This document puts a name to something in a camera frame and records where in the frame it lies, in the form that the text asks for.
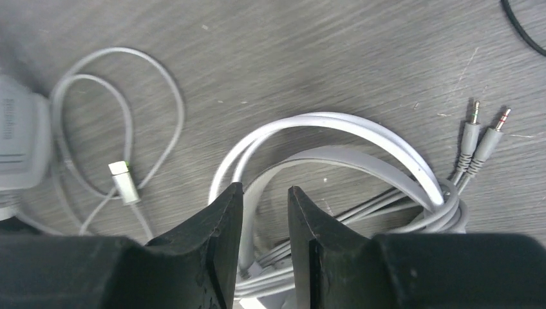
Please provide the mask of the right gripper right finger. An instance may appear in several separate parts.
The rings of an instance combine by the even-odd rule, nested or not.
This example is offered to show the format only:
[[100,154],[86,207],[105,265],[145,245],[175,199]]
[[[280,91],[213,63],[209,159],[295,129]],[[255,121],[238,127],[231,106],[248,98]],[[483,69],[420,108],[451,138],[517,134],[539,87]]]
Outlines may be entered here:
[[521,234],[365,238],[288,190],[298,308],[544,308],[545,249]]

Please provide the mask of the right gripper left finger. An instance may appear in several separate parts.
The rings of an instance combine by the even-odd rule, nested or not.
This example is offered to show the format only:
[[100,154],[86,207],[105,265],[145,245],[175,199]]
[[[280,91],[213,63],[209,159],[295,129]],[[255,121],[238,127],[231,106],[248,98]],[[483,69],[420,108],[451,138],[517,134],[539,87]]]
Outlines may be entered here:
[[231,308],[243,188],[142,245],[52,236],[1,209],[2,308]]

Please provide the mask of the white round gaming headphones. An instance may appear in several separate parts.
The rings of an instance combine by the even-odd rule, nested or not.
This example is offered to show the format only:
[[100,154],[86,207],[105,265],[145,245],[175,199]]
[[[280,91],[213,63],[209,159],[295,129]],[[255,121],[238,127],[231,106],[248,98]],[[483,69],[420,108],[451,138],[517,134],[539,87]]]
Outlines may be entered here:
[[356,135],[394,156],[408,169],[408,174],[376,157],[336,146],[307,149],[265,169],[250,183],[245,193],[238,268],[240,272],[250,272],[251,277],[236,285],[236,300],[243,308],[289,307],[288,297],[295,290],[292,267],[265,272],[268,262],[276,263],[286,259],[290,254],[289,243],[282,243],[272,249],[265,256],[264,262],[258,262],[254,257],[254,217],[261,195],[271,179],[288,167],[305,163],[342,166],[375,176],[394,187],[394,191],[385,197],[366,202],[342,215],[339,218],[341,223],[386,214],[390,203],[409,197],[411,206],[422,207],[423,213],[401,227],[401,232],[442,232],[457,228],[458,220],[453,218],[458,209],[456,190],[450,188],[451,200],[446,201],[431,167],[407,141],[378,123],[345,113],[305,113],[273,121],[249,133],[227,153],[217,168],[209,199],[213,200],[219,195],[221,183],[228,172],[232,173],[232,181],[240,181],[258,148],[277,132],[293,127],[322,127]]

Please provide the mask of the white grey angular headphones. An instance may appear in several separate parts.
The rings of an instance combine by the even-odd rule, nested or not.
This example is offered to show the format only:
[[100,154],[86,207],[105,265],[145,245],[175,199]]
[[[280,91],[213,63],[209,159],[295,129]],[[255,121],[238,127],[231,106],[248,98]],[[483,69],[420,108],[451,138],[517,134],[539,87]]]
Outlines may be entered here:
[[50,101],[1,75],[1,194],[39,185],[52,145]]

